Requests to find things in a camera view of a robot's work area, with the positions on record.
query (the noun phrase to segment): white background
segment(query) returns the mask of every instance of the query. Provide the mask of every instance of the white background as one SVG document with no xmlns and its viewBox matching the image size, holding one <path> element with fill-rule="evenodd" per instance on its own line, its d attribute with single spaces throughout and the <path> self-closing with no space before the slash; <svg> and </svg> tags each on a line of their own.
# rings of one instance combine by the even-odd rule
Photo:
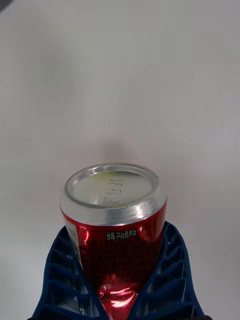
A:
<svg viewBox="0 0 240 320">
<path fill-rule="evenodd" d="M 106 161 L 150 167 L 193 284 L 239 319 L 240 2 L 18 0 L 0 14 L 0 317 L 26 320 L 59 194 Z"/>
</svg>

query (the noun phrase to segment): can rim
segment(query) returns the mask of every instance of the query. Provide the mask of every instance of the can rim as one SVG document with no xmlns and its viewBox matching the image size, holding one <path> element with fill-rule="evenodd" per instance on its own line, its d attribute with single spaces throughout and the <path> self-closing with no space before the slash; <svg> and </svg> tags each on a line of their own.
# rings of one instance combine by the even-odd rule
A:
<svg viewBox="0 0 240 320">
<path fill-rule="evenodd" d="M 124 205 L 106 206 L 83 202 L 73 196 L 73 186 L 81 179 L 94 174 L 124 171 L 140 175 L 152 186 L 150 192 L 140 199 Z M 126 162 L 101 163 L 84 168 L 73 174 L 65 183 L 60 199 L 60 208 L 72 220 L 92 226 L 123 226 L 144 220 L 165 204 L 167 195 L 160 188 L 158 176 L 150 169 Z"/>
</svg>

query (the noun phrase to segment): can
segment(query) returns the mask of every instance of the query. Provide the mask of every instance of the can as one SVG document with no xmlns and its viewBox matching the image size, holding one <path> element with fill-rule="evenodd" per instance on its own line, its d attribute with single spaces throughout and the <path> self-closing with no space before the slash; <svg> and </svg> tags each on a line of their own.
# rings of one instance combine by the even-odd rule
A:
<svg viewBox="0 0 240 320">
<path fill-rule="evenodd" d="M 166 204 L 158 176 L 136 164 L 90 166 L 64 185 L 69 237 L 109 319 L 127 319 L 159 260 Z"/>
</svg>

